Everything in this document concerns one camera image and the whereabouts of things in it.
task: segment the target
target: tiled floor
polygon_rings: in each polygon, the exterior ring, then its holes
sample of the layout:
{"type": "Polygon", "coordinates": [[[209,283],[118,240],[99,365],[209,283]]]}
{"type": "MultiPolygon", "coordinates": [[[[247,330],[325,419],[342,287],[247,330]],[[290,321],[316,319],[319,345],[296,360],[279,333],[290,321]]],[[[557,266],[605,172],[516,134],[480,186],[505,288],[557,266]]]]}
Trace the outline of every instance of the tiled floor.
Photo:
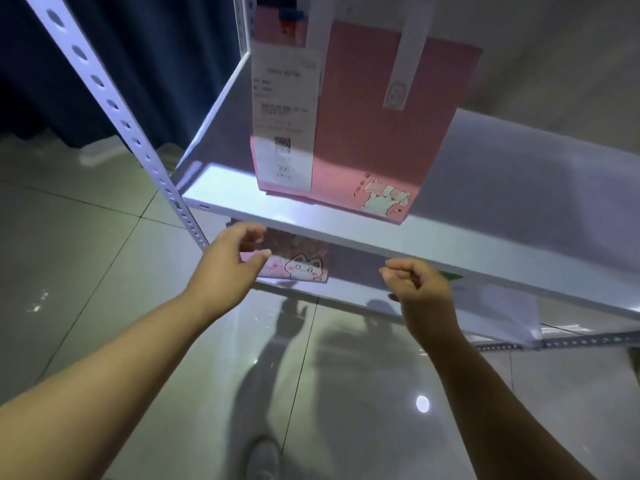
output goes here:
{"type": "MultiPolygon", "coordinates": [[[[0,402],[174,296],[200,255],[132,155],[80,161],[52,138],[0,141],[0,402]]],[[[226,222],[196,219],[209,237],[226,222]]],[[[549,301],[540,312],[548,337],[634,327],[549,301]]],[[[485,357],[598,478],[640,471],[640,387],[624,349],[485,357]]],[[[403,326],[259,290],[196,342],[107,477],[242,478],[262,435],[283,446],[288,479],[474,478],[403,326]]]]}

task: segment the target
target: metal shelving unit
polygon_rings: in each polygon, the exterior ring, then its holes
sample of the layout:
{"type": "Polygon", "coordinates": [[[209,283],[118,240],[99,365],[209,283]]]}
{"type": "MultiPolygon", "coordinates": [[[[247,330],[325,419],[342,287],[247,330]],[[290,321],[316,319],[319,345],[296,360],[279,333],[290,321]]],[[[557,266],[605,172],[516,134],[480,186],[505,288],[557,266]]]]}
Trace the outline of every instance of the metal shelving unit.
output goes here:
{"type": "Polygon", "coordinates": [[[620,249],[640,253],[637,235],[624,222],[640,219],[638,202],[628,201],[640,182],[640,158],[459,109],[401,225],[267,194],[258,189],[249,147],[249,16],[244,0],[234,0],[240,63],[169,176],[64,1],[27,1],[201,248],[208,242],[189,206],[332,243],[329,282],[295,282],[293,288],[373,312],[399,315],[378,280],[376,270],[385,257],[419,256],[460,273],[467,278],[454,284],[462,329],[496,340],[482,348],[640,342],[636,332],[543,339],[536,309],[537,295],[640,319],[640,272],[617,259],[620,249]],[[507,164],[513,155],[518,164],[507,164]],[[553,202],[545,186],[565,182],[567,175],[582,222],[563,222],[549,212],[553,202]],[[498,220],[492,206],[496,195],[504,202],[498,220]],[[509,226],[548,232],[536,242],[515,241],[500,233],[509,226]],[[596,244],[572,249],[585,236],[596,244]]]}

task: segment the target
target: hand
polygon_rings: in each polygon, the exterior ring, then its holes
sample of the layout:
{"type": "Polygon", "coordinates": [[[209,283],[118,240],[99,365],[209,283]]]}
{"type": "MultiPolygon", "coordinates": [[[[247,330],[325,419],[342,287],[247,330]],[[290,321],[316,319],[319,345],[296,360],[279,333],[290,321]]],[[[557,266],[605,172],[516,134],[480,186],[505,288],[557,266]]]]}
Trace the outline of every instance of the hand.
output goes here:
{"type": "Polygon", "coordinates": [[[416,258],[388,259],[380,274],[399,301],[406,327],[420,345],[463,338],[449,282],[436,268],[416,258]]]}
{"type": "Polygon", "coordinates": [[[182,294],[203,313],[207,326],[249,293],[271,251],[261,250],[247,262],[240,260],[240,251],[255,250],[255,243],[264,240],[266,231],[260,224],[238,222],[218,234],[202,254],[182,294]]]}

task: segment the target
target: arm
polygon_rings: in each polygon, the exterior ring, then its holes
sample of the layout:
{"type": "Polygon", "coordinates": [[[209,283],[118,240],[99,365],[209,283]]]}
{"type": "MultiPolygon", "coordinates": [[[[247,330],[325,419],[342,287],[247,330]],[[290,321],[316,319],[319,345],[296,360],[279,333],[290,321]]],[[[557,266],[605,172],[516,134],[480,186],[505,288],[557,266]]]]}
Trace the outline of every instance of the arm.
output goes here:
{"type": "Polygon", "coordinates": [[[265,230],[240,223],[220,233],[183,293],[2,406],[0,478],[101,478],[192,343],[251,288],[270,251],[241,263],[239,248],[265,230]]]}
{"type": "Polygon", "coordinates": [[[418,259],[389,259],[380,273],[440,376],[478,479],[594,479],[467,341],[449,283],[436,269],[418,259]]]}

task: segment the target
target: pink package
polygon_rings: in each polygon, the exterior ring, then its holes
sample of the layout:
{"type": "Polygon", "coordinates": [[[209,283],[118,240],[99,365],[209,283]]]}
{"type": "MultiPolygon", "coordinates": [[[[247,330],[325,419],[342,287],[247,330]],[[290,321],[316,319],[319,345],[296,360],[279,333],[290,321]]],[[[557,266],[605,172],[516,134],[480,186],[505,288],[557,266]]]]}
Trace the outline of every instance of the pink package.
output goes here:
{"type": "MultiPolygon", "coordinates": [[[[258,7],[253,28],[258,41],[303,46],[307,21],[284,31],[277,9],[258,7]]],[[[317,107],[311,192],[258,179],[261,190],[404,220],[482,50],[428,38],[404,110],[398,111],[382,104],[400,37],[333,22],[317,107]]],[[[252,153],[255,166],[253,142],[252,153]]]]}
{"type": "MultiPolygon", "coordinates": [[[[283,280],[326,283],[329,277],[329,245],[309,237],[269,229],[262,243],[272,254],[259,276],[283,280]]],[[[242,261],[253,253],[240,253],[242,261]]]]}

